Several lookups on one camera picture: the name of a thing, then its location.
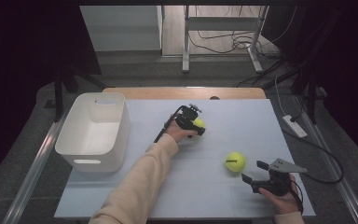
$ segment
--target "beige sleeve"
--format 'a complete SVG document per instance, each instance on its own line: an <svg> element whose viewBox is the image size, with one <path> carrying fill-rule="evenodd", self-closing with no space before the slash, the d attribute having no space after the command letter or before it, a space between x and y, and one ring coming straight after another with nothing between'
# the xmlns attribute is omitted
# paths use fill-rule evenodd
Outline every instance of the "beige sleeve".
<svg viewBox="0 0 358 224"><path fill-rule="evenodd" d="M286 224L286 223L304 224L304 220L300 212L275 216L275 224Z"/></svg>
<svg viewBox="0 0 358 224"><path fill-rule="evenodd" d="M177 152L175 140L163 134L133 164L89 223L146 223L158 189L170 170L171 157Z"/></svg>

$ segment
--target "hand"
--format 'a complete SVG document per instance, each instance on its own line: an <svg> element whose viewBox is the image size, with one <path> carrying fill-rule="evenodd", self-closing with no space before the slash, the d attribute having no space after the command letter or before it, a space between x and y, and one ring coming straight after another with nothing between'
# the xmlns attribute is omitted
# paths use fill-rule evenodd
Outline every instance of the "hand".
<svg viewBox="0 0 358 224"><path fill-rule="evenodd" d="M175 120L171 122L165 133L169 134L176 141L176 143L180 142L183 138L189 135L197 135L197 131L183 130L181 127L179 127Z"/></svg>
<svg viewBox="0 0 358 224"><path fill-rule="evenodd" d="M293 175L290 175L290 179L296 182L296 179ZM292 189L295 193L298 193L295 183L292 183ZM298 212L296 199L290 193L279 197L266 189L260 188L258 191L275 205L279 215Z"/></svg>

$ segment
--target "yellow-green ball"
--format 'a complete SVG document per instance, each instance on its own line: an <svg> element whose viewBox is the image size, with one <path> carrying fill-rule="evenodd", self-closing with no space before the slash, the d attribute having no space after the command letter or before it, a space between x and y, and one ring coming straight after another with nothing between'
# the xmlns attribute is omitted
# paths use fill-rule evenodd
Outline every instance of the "yellow-green ball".
<svg viewBox="0 0 358 224"><path fill-rule="evenodd" d="M205 123L202 121L202 119L198 119L198 118L194 119L193 124L194 126L197 126L199 128L205 128Z"/></svg>
<svg viewBox="0 0 358 224"><path fill-rule="evenodd" d="M226 167L232 172L240 172L245 166L246 160L240 152L230 152L226 156Z"/></svg>

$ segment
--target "white tabletop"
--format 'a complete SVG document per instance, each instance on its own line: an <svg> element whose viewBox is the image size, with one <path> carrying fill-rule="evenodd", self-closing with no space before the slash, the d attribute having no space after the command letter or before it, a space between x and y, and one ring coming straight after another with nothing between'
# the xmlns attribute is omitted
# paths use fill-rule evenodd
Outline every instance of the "white tabletop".
<svg viewBox="0 0 358 224"><path fill-rule="evenodd" d="M199 115L206 132L180 143L149 218L273 217L273 205L224 164L229 152L239 151L247 161L243 173L267 180L268 172L258 168L256 161L294 162L269 100L128 100L131 130L122 168L108 174L73 169L55 217L90 218L153 143L170 114L189 104L202 110ZM303 215L315 216L301 178L295 177L304 194Z"/></svg>

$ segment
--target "white plastic bin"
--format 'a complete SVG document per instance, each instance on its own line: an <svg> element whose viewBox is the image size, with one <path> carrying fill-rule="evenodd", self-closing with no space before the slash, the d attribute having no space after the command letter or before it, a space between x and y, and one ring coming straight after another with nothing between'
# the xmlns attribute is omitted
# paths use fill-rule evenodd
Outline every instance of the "white plastic bin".
<svg viewBox="0 0 358 224"><path fill-rule="evenodd" d="M124 161L130 131L125 97L118 92L79 95L55 146L81 172L114 172Z"/></svg>

